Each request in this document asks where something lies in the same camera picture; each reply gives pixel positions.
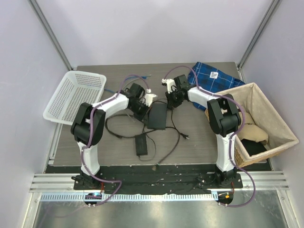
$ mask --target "beige fabric liner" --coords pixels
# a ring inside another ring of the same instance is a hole
[[[270,150],[253,156],[248,154],[240,139],[236,137],[235,144],[246,160],[250,161],[259,157],[269,156],[299,143],[297,137],[292,133],[257,84],[246,84],[221,91],[218,94],[233,95],[235,101],[242,105],[246,112],[251,114],[256,125],[268,133],[267,147]]]

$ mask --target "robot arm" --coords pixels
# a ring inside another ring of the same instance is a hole
[[[85,148],[83,151],[85,164],[93,175],[98,174],[100,169],[97,157],[97,144],[102,138],[105,120],[109,116],[128,108],[133,111],[134,117],[141,121],[149,111],[155,97],[157,97],[155,94],[145,94],[145,90],[140,85],[134,83],[129,89],[121,91],[120,94],[115,94],[104,101],[95,104],[82,103],[80,105],[71,127],[71,133],[74,135],[80,151],[88,145],[90,114],[92,109],[98,106],[93,115],[92,143],[89,148]],[[91,178],[84,168],[84,164],[81,166],[81,171],[81,178]]]
[[[169,109],[178,107],[184,100],[208,107],[209,123],[216,134],[218,143],[217,181],[220,185],[229,183],[236,175],[236,169],[229,159],[229,139],[241,124],[236,105],[227,99],[208,95],[197,87],[190,85],[185,75],[178,76],[174,80],[163,79],[162,84],[167,86],[166,97]],[[231,148],[233,162],[234,141],[235,136],[232,138]]]

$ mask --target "blue plaid cloth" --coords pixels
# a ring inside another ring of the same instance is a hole
[[[197,62],[192,69],[195,71],[196,75],[198,76],[199,86],[213,93],[242,86],[245,84],[244,82],[242,82],[237,78],[226,75],[220,70],[200,62]],[[212,72],[217,72],[218,77],[217,78],[210,77]],[[192,71],[188,75],[188,82],[192,85],[195,85],[195,76]],[[198,103],[193,103],[193,104],[195,107],[199,109],[202,109],[204,111],[206,110],[205,107],[199,105]]]

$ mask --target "metal rail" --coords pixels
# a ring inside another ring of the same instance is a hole
[[[57,53],[59,54],[59,56],[61,57],[62,61],[64,62],[64,64],[66,65],[68,70],[73,70],[71,67],[70,62],[68,61],[61,45],[59,44],[52,28],[50,27],[46,17],[44,16],[40,6],[38,5],[38,3],[36,2],[36,0],[28,0],[29,4],[31,5],[31,7],[33,8],[35,14],[37,15],[39,21],[41,22],[44,30],[46,31],[48,37],[50,38],[50,40],[52,41]]]
[[[282,171],[252,171],[249,172],[255,180],[256,190],[288,190],[288,184]],[[250,178],[240,172],[244,187],[235,190],[252,190]],[[68,174],[35,174],[30,192],[78,192],[73,189],[72,176],[78,173]]]
[[[271,2],[271,4],[269,5],[261,23],[259,24],[254,36],[252,37],[245,53],[243,54],[241,61],[238,65],[238,68],[241,69],[244,64],[246,63],[248,57],[250,56],[254,46],[256,45],[257,41],[260,39],[263,31],[265,30],[267,24],[269,23],[271,17],[273,16],[275,10],[277,9],[277,7],[279,6],[279,3],[281,2],[281,0],[273,0]]]

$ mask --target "black power cord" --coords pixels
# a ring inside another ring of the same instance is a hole
[[[154,101],[154,102],[161,102],[161,103],[166,104],[165,102],[160,101],[160,100],[157,100],[157,101]],[[125,136],[125,135],[120,135],[120,134],[117,134],[117,133],[111,131],[111,130],[109,129],[109,127],[108,127],[108,120],[110,120],[110,119],[112,119],[112,118],[114,118],[114,117],[116,117],[116,116],[129,116],[129,117],[133,117],[133,115],[118,114],[118,115],[113,115],[113,116],[110,116],[109,118],[107,118],[106,121],[105,121],[105,123],[104,123],[104,124],[105,124],[104,126],[105,126],[106,130],[107,130],[111,135],[114,135],[115,137],[117,137],[117,138],[119,138],[119,139],[122,139],[122,138],[131,139],[131,138],[135,138],[136,136],[140,135],[140,134],[138,134],[138,135],[133,135],[133,136]],[[167,155],[165,155],[162,159],[160,159],[160,160],[157,162],[157,165],[160,165],[167,157],[169,157],[169,156],[174,152],[174,150],[176,149],[178,143],[180,142],[180,139],[181,139],[180,136],[182,136],[184,139],[189,139],[189,136],[188,136],[188,135],[181,133],[181,132],[176,128],[176,126],[175,126],[175,124],[174,124],[174,121],[173,121],[173,110],[172,110],[172,113],[171,113],[171,121],[172,121],[173,127],[171,127],[171,126],[166,126],[166,129],[174,129],[174,130],[176,130],[176,132],[178,133],[178,139],[177,139],[177,142],[175,143],[174,147],[172,148],[172,150],[171,150]],[[141,134],[145,134],[150,140],[152,140],[152,142],[153,142],[153,144],[154,144],[154,155],[153,155],[153,157],[152,157],[151,159],[147,159],[147,160],[143,160],[143,159],[141,159],[140,156],[139,156],[139,160],[144,161],[144,162],[148,162],[148,161],[152,161],[152,160],[155,158],[155,156],[156,156],[156,151],[157,151],[157,149],[156,149],[156,143],[155,143],[155,141],[154,141],[151,137],[148,136],[148,133],[155,132],[155,131],[157,131],[157,130],[150,130],[150,131],[147,131],[147,132],[146,132],[146,131],[144,130],[144,128],[145,128],[145,125],[143,126],[143,129],[142,129],[142,133],[141,133]]]

